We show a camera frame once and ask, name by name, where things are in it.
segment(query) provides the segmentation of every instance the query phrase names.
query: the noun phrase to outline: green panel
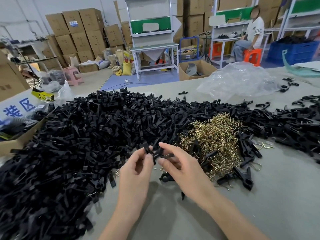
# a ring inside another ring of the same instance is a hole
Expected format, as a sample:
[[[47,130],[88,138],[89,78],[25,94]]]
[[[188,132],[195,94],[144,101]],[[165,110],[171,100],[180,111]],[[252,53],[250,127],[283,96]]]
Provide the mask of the green panel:
[[[217,15],[225,15],[226,21],[229,19],[237,19],[240,17],[241,20],[249,20],[252,9],[253,7],[244,7],[226,11],[218,11]]]
[[[170,17],[160,17],[160,18],[154,18],[154,19],[131,21],[132,33],[134,35],[144,33],[144,31],[142,29],[142,25],[145,23],[147,23],[147,24],[158,23],[159,24],[159,31],[171,30]]]
[[[297,0],[292,14],[301,12],[312,12],[320,9],[320,0]]]

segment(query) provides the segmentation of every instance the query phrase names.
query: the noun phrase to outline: pile of brass springs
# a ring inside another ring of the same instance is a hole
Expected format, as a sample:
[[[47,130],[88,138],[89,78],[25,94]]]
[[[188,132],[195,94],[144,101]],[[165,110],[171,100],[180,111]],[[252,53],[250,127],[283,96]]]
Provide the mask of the pile of brass springs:
[[[192,156],[202,164],[208,160],[212,170],[205,172],[210,180],[214,176],[223,176],[237,167],[240,162],[238,150],[238,138],[236,134],[242,126],[239,121],[235,121],[228,113],[218,114],[210,121],[191,123],[192,129],[188,130],[188,136],[180,134],[180,146],[190,152],[190,148],[195,141],[198,141],[201,155],[193,153]],[[206,158],[206,155],[218,151],[214,157]]]

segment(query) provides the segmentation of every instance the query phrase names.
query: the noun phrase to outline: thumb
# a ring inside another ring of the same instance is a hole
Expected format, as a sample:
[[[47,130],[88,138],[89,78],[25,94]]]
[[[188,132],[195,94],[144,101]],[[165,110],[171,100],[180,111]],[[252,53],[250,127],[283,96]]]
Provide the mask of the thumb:
[[[177,177],[180,175],[180,171],[176,169],[176,167],[167,159],[164,158],[159,158],[158,159],[158,164],[164,168],[165,171],[170,173],[170,175],[176,180]]]
[[[149,153],[144,158],[143,169],[140,174],[142,174],[144,177],[150,178],[152,168],[153,168],[153,156]]]

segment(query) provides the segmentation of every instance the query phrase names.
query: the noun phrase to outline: left hand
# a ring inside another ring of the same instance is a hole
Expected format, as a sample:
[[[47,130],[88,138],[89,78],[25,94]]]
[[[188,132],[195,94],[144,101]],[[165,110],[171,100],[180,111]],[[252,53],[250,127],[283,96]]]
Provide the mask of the left hand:
[[[251,46],[248,48],[248,51],[252,51],[252,50],[254,50],[254,46],[253,46],[253,45],[251,45]]]
[[[120,170],[116,211],[134,222],[138,220],[149,189],[153,156],[144,148],[135,151]]]

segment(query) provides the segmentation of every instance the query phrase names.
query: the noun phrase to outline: jeans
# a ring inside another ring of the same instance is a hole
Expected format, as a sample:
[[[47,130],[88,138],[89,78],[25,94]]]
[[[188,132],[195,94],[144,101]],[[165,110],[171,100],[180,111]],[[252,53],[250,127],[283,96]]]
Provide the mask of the jeans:
[[[238,40],[231,51],[231,56],[235,58],[236,62],[241,62],[244,60],[243,52],[250,48],[252,42],[248,40]]]

